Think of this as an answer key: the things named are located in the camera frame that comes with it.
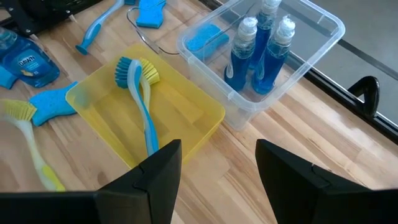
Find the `wooden table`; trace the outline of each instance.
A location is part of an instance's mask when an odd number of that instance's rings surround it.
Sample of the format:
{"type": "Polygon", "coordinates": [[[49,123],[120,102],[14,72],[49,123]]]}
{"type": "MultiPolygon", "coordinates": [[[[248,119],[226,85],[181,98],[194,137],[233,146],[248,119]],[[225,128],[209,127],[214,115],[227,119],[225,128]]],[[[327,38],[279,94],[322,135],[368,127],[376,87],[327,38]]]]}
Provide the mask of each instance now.
{"type": "MultiPolygon", "coordinates": [[[[175,50],[178,33],[207,10],[195,0],[167,2],[163,26],[146,32],[167,50],[175,50]]],[[[0,89],[0,98],[26,100],[45,89],[81,81],[140,41],[126,20],[125,6],[109,18],[90,55],[75,50],[85,29],[112,3],[105,0],[77,14],[78,23],[64,22],[39,35],[62,70],[57,81],[41,89],[18,81],[12,90],[0,89]]],[[[187,74],[181,57],[165,58],[187,74]]],[[[35,128],[34,134],[45,160],[68,190],[96,190],[128,170],[78,115],[53,119],[35,128]]],[[[183,165],[173,223],[276,223],[254,158],[260,138],[369,188],[398,187],[398,147],[303,78],[241,132],[223,123],[183,165]]],[[[44,190],[23,139],[16,128],[0,123],[2,192],[44,190]]]]}

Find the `bottle cap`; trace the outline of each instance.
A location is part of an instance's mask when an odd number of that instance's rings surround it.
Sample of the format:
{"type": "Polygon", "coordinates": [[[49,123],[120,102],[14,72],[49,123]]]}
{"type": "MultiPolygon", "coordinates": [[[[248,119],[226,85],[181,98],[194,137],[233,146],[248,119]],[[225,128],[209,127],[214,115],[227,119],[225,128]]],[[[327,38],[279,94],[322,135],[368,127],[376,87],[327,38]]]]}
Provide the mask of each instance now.
{"type": "Polygon", "coordinates": [[[284,16],[275,33],[276,41],[281,44],[289,43],[295,34],[295,28],[296,23],[290,19],[290,16],[284,16]]]}
{"type": "Polygon", "coordinates": [[[257,19],[255,17],[246,17],[238,27],[238,35],[241,39],[249,41],[256,37],[257,19]]]}
{"type": "Polygon", "coordinates": [[[261,11],[266,14],[276,12],[282,0],[262,0],[261,11]]]}

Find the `yellow plastic bin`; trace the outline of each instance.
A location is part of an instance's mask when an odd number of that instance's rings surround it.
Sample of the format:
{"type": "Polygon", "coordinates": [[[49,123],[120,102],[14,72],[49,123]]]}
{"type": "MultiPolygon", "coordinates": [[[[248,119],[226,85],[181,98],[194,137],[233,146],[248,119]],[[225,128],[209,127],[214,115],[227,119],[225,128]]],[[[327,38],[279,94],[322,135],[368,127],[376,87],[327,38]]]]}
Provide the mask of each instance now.
{"type": "Polygon", "coordinates": [[[160,82],[151,86],[150,99],[159,146],[181,139],[183,161],[187,161],[215,132],[225,110],[145,45],[131,46],[73,87],[67,93],[68,103],[129,167],[147,158],[140,111],[129,90],[114,81],[122,56],[146,58],[159,72],[160,82]]]}

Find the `soap bottle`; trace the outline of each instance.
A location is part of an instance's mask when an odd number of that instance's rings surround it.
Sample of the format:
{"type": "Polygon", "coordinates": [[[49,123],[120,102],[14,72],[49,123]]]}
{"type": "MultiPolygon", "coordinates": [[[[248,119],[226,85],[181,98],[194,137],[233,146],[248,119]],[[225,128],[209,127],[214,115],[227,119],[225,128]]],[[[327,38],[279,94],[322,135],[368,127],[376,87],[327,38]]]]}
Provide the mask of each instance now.
{"type": "Polygon", "coordinates": [[[262,0],[261,9],[256,16],[259,22],[257,24],[256,48],[249,66],[251,70],[257,67],[261,55],[267,47],[280,2],[281,0],[262,0]]]}
{"type": "Polygon", "coordinates": [[[5,69],[40,88],[58,78],[60,70],[33,41],[0,27],[0,54],[5,69]]]}
{"type": "Polygon", "coordinates": [[[285,16],[268,41],[251,81],[254,91],[258,94],[265,95],[273,89],[275,79],[289,54],[294,30],[295,22],[289,16],[285,16]]]}
{"type": "Polygon", "coordinates": [[[236,91],[242,90],[246,83],[246,73],[254,52],[256,32],[257,19],[247,17],[239,24],[237,34],[233,39],[229,64],[224,70],[224,80],[236,91]]]}

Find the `blue dish soap bottle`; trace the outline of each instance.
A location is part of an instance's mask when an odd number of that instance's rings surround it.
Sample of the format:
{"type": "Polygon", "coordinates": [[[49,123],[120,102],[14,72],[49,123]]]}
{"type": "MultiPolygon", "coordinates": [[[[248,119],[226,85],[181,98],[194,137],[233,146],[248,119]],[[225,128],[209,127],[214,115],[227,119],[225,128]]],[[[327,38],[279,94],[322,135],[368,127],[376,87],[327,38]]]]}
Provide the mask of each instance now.
{"type": "Polygon", "coordinates": [[[275,79],[289,54],[294,30],[295,22],[285,16],[268,41],[252,78],[252,87],[257,93],[265,95],[273,89],[275,79]]]}
{"type": "Polygon", "coordinates": [[[33,41],[0,27],[0,54],[5,69],[40,88],[56,80],[60,70],[33,41]]]}
{"type": "Polygon", "coordinates": [[[281,0],[262,0],[260,12],[256,16],[259,21],[257,24],[256,48],[251,57],[249,69],[254,70],[257,67],[261,55],[267,47],[280,2],[281,0]]]}
{"type": "Polygon", "coordinates": [[[244,18],[232,42],[231,58],[224,70],[224,81],[236,91],[242,90],[246,83],[246,73],[254,52],[256,33],[257,19],[244,18]]]}

